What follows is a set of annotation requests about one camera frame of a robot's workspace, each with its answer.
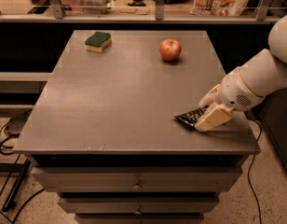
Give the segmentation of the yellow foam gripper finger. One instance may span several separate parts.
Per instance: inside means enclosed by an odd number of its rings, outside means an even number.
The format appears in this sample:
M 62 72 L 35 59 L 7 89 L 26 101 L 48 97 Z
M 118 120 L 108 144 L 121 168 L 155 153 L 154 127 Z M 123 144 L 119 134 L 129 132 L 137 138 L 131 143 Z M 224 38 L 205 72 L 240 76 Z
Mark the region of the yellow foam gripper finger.
M 195 128 L 200 132 L 222 125 L 232 119 L 233 108 L 225 104 L 211 104 L 205 113 L 198 119 Z
M 220 85 L 215 85 L 204 97 L 199 101 L 198 106 L 201 108 L 210 107 L 212 105 L 219 105 L 221 101 L 219 99 Z

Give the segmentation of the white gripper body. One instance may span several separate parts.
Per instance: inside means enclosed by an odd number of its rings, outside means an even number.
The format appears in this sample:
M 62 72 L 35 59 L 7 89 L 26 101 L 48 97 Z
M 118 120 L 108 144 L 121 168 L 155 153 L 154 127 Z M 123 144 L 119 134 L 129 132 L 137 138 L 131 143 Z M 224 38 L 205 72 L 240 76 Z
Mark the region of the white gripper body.
M 263 97 L 248 88 L 239 67 L 223 78 L 218 98 L 221 103 L 231 106 L 237 111 L 248 111 L 264 101 Z

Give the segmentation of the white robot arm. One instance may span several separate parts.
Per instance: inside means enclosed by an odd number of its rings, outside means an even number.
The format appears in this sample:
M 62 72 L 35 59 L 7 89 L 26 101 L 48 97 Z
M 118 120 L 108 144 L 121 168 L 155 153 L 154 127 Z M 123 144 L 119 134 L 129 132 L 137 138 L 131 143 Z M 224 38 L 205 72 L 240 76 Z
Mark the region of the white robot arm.
M 273 91 L 287 88 L 287 15 L 278 20 L 263 49 L 227 74 L 199 102 L 207 107 L 195 128 L 207 132 L 230 121 L 234 111 L 248 111 Z

